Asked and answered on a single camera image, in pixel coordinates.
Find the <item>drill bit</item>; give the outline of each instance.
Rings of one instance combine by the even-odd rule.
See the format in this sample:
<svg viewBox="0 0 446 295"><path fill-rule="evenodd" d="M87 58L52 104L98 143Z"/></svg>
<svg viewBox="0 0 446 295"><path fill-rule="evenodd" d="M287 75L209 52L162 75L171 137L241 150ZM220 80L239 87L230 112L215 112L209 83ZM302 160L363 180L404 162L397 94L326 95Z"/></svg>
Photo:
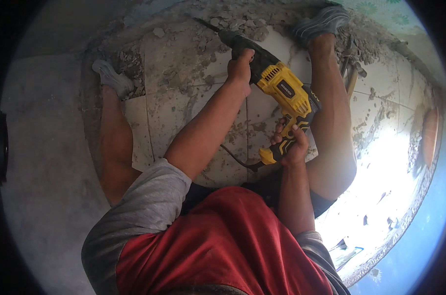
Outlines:
<svg viewBox="0 0 446 295"><path fill-rule="evenodd" d="M197 17L193 17L194 20L198 21L199 23L201 23L202 25L204 25L205 27L209 27L210 29L214 30L215 32L220 32L220 29L211 25L210 23L202 20L201 18L197 18Z"/></svg>

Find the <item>hand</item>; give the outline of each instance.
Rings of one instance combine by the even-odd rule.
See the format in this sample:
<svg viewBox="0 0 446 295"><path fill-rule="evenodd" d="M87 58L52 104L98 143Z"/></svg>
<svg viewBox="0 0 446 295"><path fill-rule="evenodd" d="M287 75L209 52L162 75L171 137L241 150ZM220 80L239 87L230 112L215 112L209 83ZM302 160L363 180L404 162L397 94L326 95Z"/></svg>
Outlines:
<svg viewBox="0 0 446 295"><path fill-rule="evenodd" d="M282 141L283 123L285 118L280 119L279 123L275 126L275 133L271 138L271 145L275 145ZM288 153L280 161L284 166L291 166L305 163L306 151L308 150L308 137L297 125L292 126L292 132L297 142L290 148Z"/></svg>
<svg viewBox="0 0 446 295"><path fill-rule="evenodd" d="M228 78L225 83L238 88L238 91L242 91L245 97L251 94L251 87L249 86L251 69L249 68L249 63L253 60L254 53L254 49L246 48L238 60L230 60L228 62Z"/></svg>

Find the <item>foot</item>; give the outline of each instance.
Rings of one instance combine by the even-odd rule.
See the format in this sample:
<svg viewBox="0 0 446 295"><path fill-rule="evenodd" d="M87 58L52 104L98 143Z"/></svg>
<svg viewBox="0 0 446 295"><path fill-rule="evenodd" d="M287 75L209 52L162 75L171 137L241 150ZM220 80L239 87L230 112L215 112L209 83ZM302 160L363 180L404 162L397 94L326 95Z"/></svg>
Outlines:
<svg viewBox="0 0 446 295"><path fill-rule="evenodd" d="M123 99L134 89L133 82L124 73L117 74L107 61L97 59L92 64L92 70L100 75L100 83L111 86L120 99Z"/></svg>
<svg viewBox="0 0 446 295"><path fill-rule="evenodd" d="M336 35L339 27L349 21L349 15L342 6L328 6L318 12L314 18L304 18L292 29L292 34L298 43L305 49L311 41L326 33Z"/></svg>

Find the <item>leg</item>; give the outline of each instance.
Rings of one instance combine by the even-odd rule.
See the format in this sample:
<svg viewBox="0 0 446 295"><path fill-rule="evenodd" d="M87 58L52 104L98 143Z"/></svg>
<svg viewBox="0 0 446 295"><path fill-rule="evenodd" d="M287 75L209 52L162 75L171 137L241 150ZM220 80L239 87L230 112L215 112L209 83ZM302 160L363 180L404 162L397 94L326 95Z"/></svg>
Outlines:
<svg viewBox="0 0 446 295"><path fill-rule="evenodd" d="M311 89L322 110L311 124L318 157L306 165L310 188L328 200L336 200L352 183L357 164L351 136L351 111L334 53L331 33L313 39L308 52L312 61Z"/></svg>
<svg viewBox="0 0 446 295"><path fill-rule="evenodd" d="M117 204L133 184L140 171L131 167L133 133L121 112L117 92L108 85L102 86L103 110L100 127L102 175L100 185L111 204Z"/></svg>

